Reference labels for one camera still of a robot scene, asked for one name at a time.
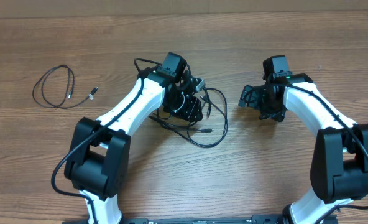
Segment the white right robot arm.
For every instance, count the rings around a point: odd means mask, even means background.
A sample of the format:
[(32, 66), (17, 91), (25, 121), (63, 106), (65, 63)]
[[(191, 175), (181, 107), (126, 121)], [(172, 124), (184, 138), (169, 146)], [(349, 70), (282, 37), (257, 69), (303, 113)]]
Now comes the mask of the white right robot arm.
[(254, 215), (252, 223), (337, 223), (342, 208), (368, 210), (368, 124), (339, 112), (304, 73), (294, 74), (285, 55), (263, 62), (265, 81), (246, 85), (240, 107), (260, 111), (259, 118), (282, 122), (292, 111), (315, 137), (311, 189), (280, 215)]

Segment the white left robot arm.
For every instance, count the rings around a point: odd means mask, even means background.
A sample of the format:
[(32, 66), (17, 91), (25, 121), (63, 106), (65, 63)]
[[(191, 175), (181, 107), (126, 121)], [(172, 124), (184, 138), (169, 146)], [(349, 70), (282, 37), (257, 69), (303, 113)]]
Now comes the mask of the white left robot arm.
[(83, 223), (121, 223), (117, 193), (127, 172), (131, 137), (160, 107), (184, 121), (202, 120), (195, 93), (204, 88), (205, 81), (191, 74), (186, 60), (170, 52), (162, 63), (138, 69), (133, 89), (113, 109), (76, 124), (64, 176), (86, 202), (89, 217)]

